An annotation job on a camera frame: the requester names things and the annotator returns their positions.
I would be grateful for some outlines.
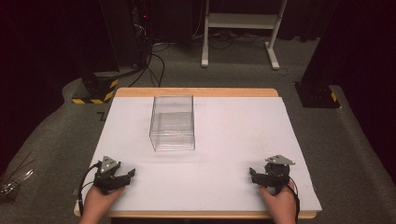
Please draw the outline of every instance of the electrical wire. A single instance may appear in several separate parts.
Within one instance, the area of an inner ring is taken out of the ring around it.
[[[100,165],[101,165],[101,164],[102,164],[102,163],[99,161],[99,162],[97,162],[96,164],[92,165],[92,166],[85,172],[84,176],[83,176],[82,179],[81,179],[81,182],[79,183],[79,188],[78,188],[78,208],[79,208],[79,213],[80,213],[81,216],[82,216],[83,213],[84,213],[84,204],[83,204],[83,202],[82,202],[82,189],[85,187],[85,186],[84,186],[85,178],[87,177],[88,173],[89,173],[93,168],[96,167],[96,168],[100,169]]]
[[[204,14],[203,12],[204,12],[204,0],[201,0],[201,12],[200,12],[200,16],[199,16],[199,22],[197,25],[197,29],[195,30],[194,34],[191,37],[192,39],[194,39],[194,37],[198,33],[199,27],[201,26],[202,14]]]
[[[296,183],[294,182],[294,180],[293,180],[291,177],[289,177],[289,178],[290,178],[291,182],[293,182],[294,187],[296,188],[296,191],[294,192],[294,190],[291,188],[291,186],[289,186],[289,184],[286,185],[286,187],[288,187],[288,189],[289,189],[289,190],[291,191],[291,193],[293,194],[294,201],[296,202],[296,216],[295,216],[295,221],[296,221],[296,223],[297,223],[297,221],[298,221],[298,214],[300,213],[300,199],[298,198],[298,189],[297,189]]]
[[[161,84],[162,84],[162,82],[163,82],[163,72],[164,72],[164,70],[165,70],[165,63],[163,62],[163,59],[162,59],[160,56],[158,56],[158,55],[156,55],[156,54],[151,54],[151,55],[154,56],[154,57],[157,57],[158,59],[161,60],[161,63],[163,63],[163,71],[161,72],[160,81],[159,81],[159,83],[158,83],[158,87],[161,87]]]

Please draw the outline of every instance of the black curtain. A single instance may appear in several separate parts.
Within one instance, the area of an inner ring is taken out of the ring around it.
[[[80,77],[67,53],[63,16],[59,1],[0,3],[0,174],[35,127],[63,104],[64,85]]]

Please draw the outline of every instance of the metal stand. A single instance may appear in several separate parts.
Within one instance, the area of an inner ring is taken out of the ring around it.
[[[274,53],[274,44],[276,35],[282,22],[283,12],[288,0],[282,0],[280,9],[275,15],[257,15],[257,14],[229,14],[229,13],[209,13],[209,0],[206,0],[205,9],[205,33],[204,45],[202,50],[202,67],[209,66],[209,49],[208,49],[208,32],[209,27],[221,28],[246,28],[246,29],[265,29],[273,30],[270,42],[265,42],[265,49],[271,61],[273,69],[279,69]]]

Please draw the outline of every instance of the human hand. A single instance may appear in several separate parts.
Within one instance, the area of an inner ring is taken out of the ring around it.
[[[85,198],[84,215],[79,221],[79,224],[98,223],[124,190],[125,187],[122,187],[105,195],[96,186],[91,186]]]
[[[289,186],[294,189],[294,185],[289,182]],[[260,193],[268,210],[276,224],[295,224],[296,223],[296,202],[293,192],[284,186],[277,195],[271,195],[266,187],[259,185]]]

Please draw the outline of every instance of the clear acrylic box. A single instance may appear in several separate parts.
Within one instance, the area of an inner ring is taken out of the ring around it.
[[[149,137],[156,151],[195,150],[193,96],[154,96]]]

